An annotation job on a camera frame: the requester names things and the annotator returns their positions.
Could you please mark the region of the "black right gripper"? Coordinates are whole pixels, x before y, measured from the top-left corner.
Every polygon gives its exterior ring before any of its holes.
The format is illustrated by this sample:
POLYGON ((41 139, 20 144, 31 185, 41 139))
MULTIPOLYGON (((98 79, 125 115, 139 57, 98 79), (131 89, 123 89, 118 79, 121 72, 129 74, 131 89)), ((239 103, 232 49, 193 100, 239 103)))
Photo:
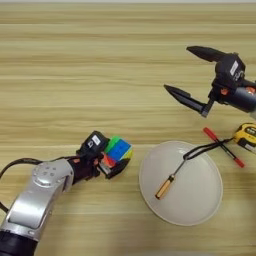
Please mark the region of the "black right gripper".
MULTIPOLYGON (((227 60, 229 55, 225 52, 210 47, 188 46, 187 50, 197 57, 208 62, 219 62, 227 60)), ((165 84, 164 88, 179 103, 198 112, 206 117, 211 110, 214 101, 220 104, 230 105, 246 113, 252 113, 256 110, 256 82, 243 80, 240 86, 228 88, 214 86, 209 94, 210 99, 207 103, 202 103, 192 98, 191 95, 177 87, 165 84)))

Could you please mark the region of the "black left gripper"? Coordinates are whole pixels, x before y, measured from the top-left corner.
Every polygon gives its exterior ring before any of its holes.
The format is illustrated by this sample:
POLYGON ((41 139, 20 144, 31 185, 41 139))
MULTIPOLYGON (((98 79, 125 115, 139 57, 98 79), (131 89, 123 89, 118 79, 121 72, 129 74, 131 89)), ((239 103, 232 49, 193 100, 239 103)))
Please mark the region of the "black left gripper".
POLYGON ((98 177, 100 173, 103 173, 107 179, 111 179, 120 174, 130 162, 129 158, 124 158, 109 169, 103 164, 104 157, 105 154, 103 152, 70 157, 68 163, 74 172, 73 183, 76 184, 82 180, 90 180, 91 178, 98 177))

